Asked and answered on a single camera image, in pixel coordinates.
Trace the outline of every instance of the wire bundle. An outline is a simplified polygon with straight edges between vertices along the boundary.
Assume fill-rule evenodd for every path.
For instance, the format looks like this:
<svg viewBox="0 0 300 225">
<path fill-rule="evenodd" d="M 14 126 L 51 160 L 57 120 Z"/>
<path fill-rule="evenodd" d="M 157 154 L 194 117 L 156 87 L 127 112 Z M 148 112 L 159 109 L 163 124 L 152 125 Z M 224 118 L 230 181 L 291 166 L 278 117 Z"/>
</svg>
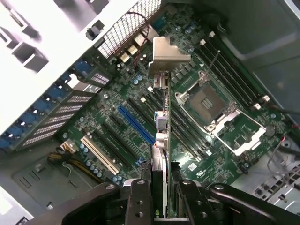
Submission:
<svg viewBox="0 0 300 225">
<path fill-rule="evenodd" d="M 78 168 L 80 171 L 91 177 L 94 181 L 97 183 L 102 183 L 103 181 L 97 177 L 85 164 L 83 164 L 81 161 L 75 159 L 71 153 L 65 152 L 62 153 L 62 149 L 57 147 L 56 148 L 57 152 L 51 152 L 48 155 L 47 161 L 52 164 L 59 164 L 61 165 L 63 162 L 66 162 L 68 164 L 71 164 Z"/>
</svg>

